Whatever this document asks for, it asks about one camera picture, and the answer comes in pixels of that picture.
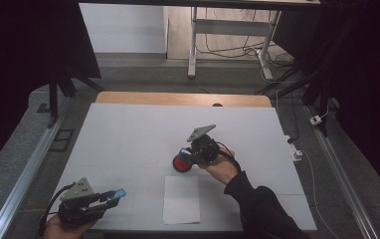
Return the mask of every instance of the black cable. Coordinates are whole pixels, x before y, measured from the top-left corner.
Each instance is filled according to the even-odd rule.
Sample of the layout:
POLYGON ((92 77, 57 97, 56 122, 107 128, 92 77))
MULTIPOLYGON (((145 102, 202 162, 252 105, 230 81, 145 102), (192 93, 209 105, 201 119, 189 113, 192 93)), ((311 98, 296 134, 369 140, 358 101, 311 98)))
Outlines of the black cable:
POLYGON ((299 138, 299 130, 298 130, 298 122, 296 120, 296 114, 295 114, 295 108, 294 108, 293 92, 291 92, 291 107, 292 107, 292 114, 294 115, 295 131, 296 131, 296 137, 293 138, 293 140, 297 140, 299 138))
POLYGON ((50 204, 48 204, 48 207, 47 207, 47 210, 45 210, 45 214, 41 217, 41 219, 39 220, 39 228, 38 228, 38 238, 44 238, 44 234, 45 234, 45 229, 46 229, 46 225, 47 225, 47 217, 48 215, 50 214, 50 210, 51 210, 51 207, 53 206, 54 202, 57 200, 57 198, 66 190, 69 190, 70 188, 73 187, 73 185, 75 185, 76 183, 72 183, 70 185, 67 185, 65 187, 63 187, 62 189, 60 189, 55 195, 54 197, 51 199, 51 202, 50 204))
POLYGON ((269 57, 268 62, 269 62, 273 67, 275 67, 275 68, 292 67, 292 66, 296 66, 297 64, 299 64, 299 63, 282 64, 280 61, 277 60, 277 57, 278 57, 278 56, 283 56, 283 55, 286 55, 286 54, 288 54, 288 53, 282 53, 282 54, 276 55, 276 56, 275 56, 275 59, 272 60, 272 58, 271 58, 271 54, 270 54, 269 52, 267 52, 267 55, 268 55, 268 57, 269 57))
MULTIPOLYGON (((285 81, 288 77, 290 77, 291 75, 293 75, 294 73, 296 73, 297 72, 297 70, 298 70, 298 68, 296 68, 296 67, 291 67, 291 68, 289 68, 288 70, 286 70, 278 79, 276 79, 275 81, 273 81, 273 82, 270 82, 270 84, 279 84, 279 83, 281 83, 281 82, 283 82, 283 81, 285 81)), ((268 89, 268 88, 270 88, 271 87, 271 85, 266 85, 266 86, 264 86, 263 88, 261 88, 261 89, 259 89, 259 90, 257 90, 257 91, 255 91, 255 95, 258 95, 259 93, 263 93, 264 92, 264 90, 266 90, 266 89, 268 89)))
POLYGON ((249 10, 248 10, 248 9, 246 9, 246 15, 244 16, 244 18, 242 19, 242 21, 245 20, 245 19, 247 18, 247 15, 249 15, 249 10))
MULTIPOLYGON (((257 10, 255 10, 255 14, 253 15, 253 19, 252 21, 255 21, 255 17, 256 17, 256 14, 257 14, 257 10)), ((208 8, 205 8, 205 19, 208 18, 208 8)), ((236 47, 236 48, 228 48, 228 49, 219 49, 219 50, 212 50, 209 48, 209 44, 208 44, 208 35, 205 34, 205 45, 206 45, 206 49, 208 49, 209 52, 204 52, 204 51, 201 51, 197 48, 196 46, 196 50, 199 52, 199 53, 204 53, 204 54, 211 54, 211 55, 215 55, 215 56, 218 56, 218 57, 223 57, 223 58, 241 58, 241 57, 245 57, 245 56, 250 56, 249 53, 251 53, 253 51, 253 47, 254 46, 259 46, 259 45, 262 45, 264 44, 264 42, 261 42, 261 43, 257 43, 257 44, 254 44, 254 45, 251 45, 252 48, 250 48, 250 51, 248 51, 247 49, 245 49, 247 47, 247 43, 249 41, 249 36, 247 37, 246 41, 245 41, 245 44, 243 47, 236 47), (239 49, 243 49, 244 51, 244 54, 241 54, 241 55, 237 55, 237 56, 226 56, 226 55, 222 55, 222 54, 218 54, 218 52, 227 52, 227 51, 233 51, 233 50, 239 50, 239 49)))
POLYGON ((206 90, 206 89, 203 88, 203 87, 197 86, 197 88, 199 88, 200 90, 204 91, 204 92, 207 93, 207 94, 211 94, 208 90, 206 90))
POLYGON ((221 144, 222 146, 224 146, 230 154, 228 154, 228 153, 226 153, 224 151, 221 151, 221 150, 219 150, 218 153, 221 154, 221 155, 223 155, 223 156, 225 156, 225 157, 227 157, 228 159, 230 159, 231 163, 233 163, 233 165, 237 168, 237 171, 241 172, 242 168, 240 166, 240 163, 236 160, 236 158, 233 156, 233 154, 231 153, 231 151, 223 143, 221 143, 219 141, 216 141, 216 143, 221 144))

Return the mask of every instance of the white tabletop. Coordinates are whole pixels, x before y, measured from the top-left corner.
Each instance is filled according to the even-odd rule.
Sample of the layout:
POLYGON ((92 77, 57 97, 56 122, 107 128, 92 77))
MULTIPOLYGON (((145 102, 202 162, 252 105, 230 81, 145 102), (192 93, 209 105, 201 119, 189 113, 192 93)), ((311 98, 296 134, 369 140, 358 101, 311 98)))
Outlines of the white tabletop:
MULTIPOLYGON (((92 104, 56 191, 86 177, 94 192, 123 188, 127 195, 94 229, 241 231, 238 203, 224 185, 194 166, 179 173, 172 158, 193 128, 236 152, 254 187, 272 189, 303 230, 315 230, 275 109, 92 104), (200 223, 165 225, 165 176, 198 176, 200 223)), ((57 201, 52 211, 58 210, 57 201)))

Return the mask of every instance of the black sleeve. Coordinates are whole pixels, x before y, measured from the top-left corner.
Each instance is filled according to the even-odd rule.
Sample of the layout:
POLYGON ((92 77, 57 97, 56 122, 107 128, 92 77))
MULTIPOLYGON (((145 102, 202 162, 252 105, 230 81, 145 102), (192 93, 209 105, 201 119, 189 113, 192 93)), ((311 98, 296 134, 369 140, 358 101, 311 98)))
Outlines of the black sleeve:
POLYGON ((274 192, 265 186, 254 189, 242 171, 226 186, 225 194, 231 195, 240 205, 243 228, 249 235, 264 235, 282 239, 309 238, 286 214, 274 192))

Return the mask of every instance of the hand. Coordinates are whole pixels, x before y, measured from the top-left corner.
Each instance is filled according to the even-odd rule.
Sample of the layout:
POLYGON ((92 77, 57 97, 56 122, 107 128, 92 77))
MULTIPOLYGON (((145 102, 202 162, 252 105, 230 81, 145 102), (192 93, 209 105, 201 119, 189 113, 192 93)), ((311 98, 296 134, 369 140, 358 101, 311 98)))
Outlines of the hand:
POLYGON ((53 216, 47 222, 45 230, 45 239, 80 239, 88 229, 95 225, 95 222, 90 222, 77 228, 70 228, 63 224, 58 215, 53 216))
MULTIPOLYGON (((220 147, 220 149, 227 154, 230 154, 231 152, 233 157, 235 155, 232 150, 229 152, 224 147, 220 147)), ((231 163, 227 157, 221 154, 218 154, 215 160, 211 163, 198 164, 198 166, 208 171, 215 179, 224 183, 225 185, 227 185, 228 182, 230 182, 231 179, 233 179, 233 177, 238 174, 237 168, 233 165, 233 163, 231 163)))

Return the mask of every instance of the aluminum rail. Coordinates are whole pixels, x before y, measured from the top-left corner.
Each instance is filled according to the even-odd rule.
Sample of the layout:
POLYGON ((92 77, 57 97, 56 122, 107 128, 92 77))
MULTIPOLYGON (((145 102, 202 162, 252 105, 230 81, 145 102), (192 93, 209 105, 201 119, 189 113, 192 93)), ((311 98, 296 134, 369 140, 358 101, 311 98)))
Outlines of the aluminum rail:
POLYGON ((58 129, 63 123, 66 117, 66 108, 70 104, 70 99, 65 99, 62 108, 60 109, 60 114, 58 119, 55 121, 51 128, 47 128, 38 145, 35 147, 31 157, 28 160, 25 168, 20 174, 19 179, 13 187, 10 195, 8 196, 6 202, 4 203, 0 211, 0 238, 3 238, 7 229, 9 228, 13 218, 23 201, 24 196, 29 190, 36 173, 41 166, 42 161, 47 154, 48 149, 57 134, 58 129))
MULTIPOLYGON (((313 117, 313 114, 308 109, 304 107, 309 118, 313 117)), ((353 211, 355 220, 357 221, 358 227, 363 234, 365 239, 378 239, 379 236, 373 226, 370 217, 364 208, 363 203, 355 192, 354 187, 351 184, 342 164, 340 163, 339 157, 336 155, 335 150, 333 149, 332 144, 329 141, 328 137, 325 137, 318 127, 314 128, 314 133, 320 143, 320 146, 323 149, 324 154, 326 155, 327 161, 330 165, 330 168, 335 175, 336 180, 338 181, 339 187, 347 201, 348 205, 353 211)))

